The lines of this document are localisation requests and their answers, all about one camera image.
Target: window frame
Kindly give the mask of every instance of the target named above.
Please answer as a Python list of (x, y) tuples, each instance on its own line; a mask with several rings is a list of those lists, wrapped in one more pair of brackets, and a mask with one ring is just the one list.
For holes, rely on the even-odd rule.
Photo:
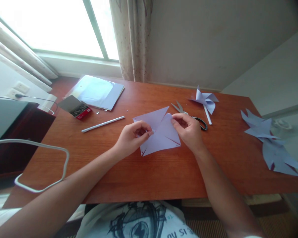
[(79, 58), (79, 59), (88, 59), (88, 60), (92, 59), (92, 60), (104, 60), (104, 61), (109, 61), (109, 62), (119, 62), (119, 60), (113, 60), (113, 59), (110, 59), (108, 57), (106, 47), (105, 47), (105, 44), (104, 44), (104, 41), (103, 41), (103, 37), (102, 37), (102, 34), (99, 30), (98, 23), (97, 23), (97, 20), (96, 20), (96, 16), (94, 14), (94, 10), (93, 10), (93, 7), (92, 7), (92, 4), (91, 4), (90, 0), (82, 0), (82, 1), (84, 3), (85, 10), (87, 12), (89, 21), (90, 21), (90, 23), (93, 27), (93, 30), (94, 30), (98, 45), (99, 45), (99, 47), (101, 49), (101, 52), (103, 54), (103, 58), (31, 48), (1, 17), (0, 17), (0, 22), (5, 27), (7, 27), (16, 37), (18, 37), (27, 47), (29, 47), (35, 53), (48, 53), (48, 54), (53, 54), (53, 55), (76, 57), (76, 58)]

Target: scissors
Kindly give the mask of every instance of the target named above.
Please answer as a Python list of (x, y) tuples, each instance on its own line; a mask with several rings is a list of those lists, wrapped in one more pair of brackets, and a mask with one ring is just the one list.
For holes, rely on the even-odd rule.
[[(181, 104), (178, 101), (177, 101), (177, 104), (178, 104), (179, 108), (177, 108), (177, 106), (175, 106), (173, 103), (171, 103), (171, 104), (172, 104), (172, 106), (174, 106), (175, 109), (177, 109), (178, 112), (184, 113), (184, 114), (187, 114), (188, 115), (187, 112), (183, 111), (183, 108), (182, 108)], [(198, 117), (192, 117), (192, 118), (194, 118), (195, 120), (197, 120), (199, 122), (202, 122), (202, 124), (204, 125), (204, 127), (202, 125), (200, 125), (201, 126), (201, 130), (206, 131), (208, 129), (208, 126), (206, 125), (206, 123), (201, 118), (198, 118)]]

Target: electrical socket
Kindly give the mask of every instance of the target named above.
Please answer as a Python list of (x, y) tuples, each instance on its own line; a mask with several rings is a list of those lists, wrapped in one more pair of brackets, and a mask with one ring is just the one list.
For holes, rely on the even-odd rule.
[(14, 89), (14, 88), (11, 88), (11, 89), (9, 90), (9, 92), (6, 94), (6, 96), (7, 96), (8, 98), (11, 98), (11, 99), (17, 99), (17, 100), (18, 100), (18, 98), (16, 98), (16, 94), (22, 94), (22, 95), (24, 95), (24, 94), (21, 93), (20, 91)]
[(24, 94), (26, 94), (30, 90), (30, 87), (25, 85), (21, 81), (18, 81), (17, 84), (13, 88), (24, 93)]

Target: window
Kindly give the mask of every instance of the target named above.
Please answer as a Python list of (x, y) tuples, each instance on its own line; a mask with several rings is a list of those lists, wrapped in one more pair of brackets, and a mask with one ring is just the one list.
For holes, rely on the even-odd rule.
[(0, 0), (0, 21), (34, 51), (118, 60), (109, 0)]

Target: light purple paper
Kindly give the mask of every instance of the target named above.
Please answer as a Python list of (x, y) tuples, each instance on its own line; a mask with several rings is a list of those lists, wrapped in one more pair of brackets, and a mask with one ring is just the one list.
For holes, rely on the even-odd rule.
[(191, 99), (192, 101), (196, 101), (206, 106), (207, 110), (212, 114), (215, 109), (215, 103), (218, 102), (216, 96), (212, 93), (201, 93), (200, 87), (198, 86), (196, 89), (196, 97), (195, 99)]
[(276, 140), (265, 139), (263, 143), (263, 157), (269, 169), (283, 174), (298, 176), (298, 173), (288, 165), (298, 169), (298, 162), (287, 152), (283, 145)]
[(154, 134), (140, 146), (142, 156), (146, 156), (153, 152), (171, 149), (181, 146), (180, 138), (174, 129), (170, 113), (167, 113), (169, 107), (159, 109), (141, 116), (133, 118), (133, 121), (145, 121), (148, 123)]
[(246, 109), (248, 116), (241, 110), (243, 120), (249, 125), (250, 129), (246, 130), (245, 133), (255, 136), (257, 138), (278, 138), (270, 134), (272, 119), (262, 119), (252, 114)]
[(283, 174), (298, 176), (290, 166), (298, 169), (298, 162), (294, 160), (284, 147), (285, 141), (273, 140), (270, 135), (272, 119), (264, 120), (246, 109), (248, 116), (241, 111), (242, 118), (250, 126), (245, 133), (257, 137), (263, 142), (263, 157), (270, 170)]

